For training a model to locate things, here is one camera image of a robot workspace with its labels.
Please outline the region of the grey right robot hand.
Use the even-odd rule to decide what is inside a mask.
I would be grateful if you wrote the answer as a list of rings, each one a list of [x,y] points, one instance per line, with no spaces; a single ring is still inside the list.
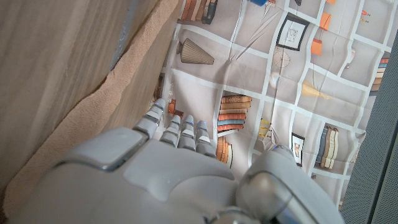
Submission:
[[[291,149],[262,153],[236,180],[203,121],[174,117],[154,139],[164,107],[65,154],[9,223],[343,223]]]

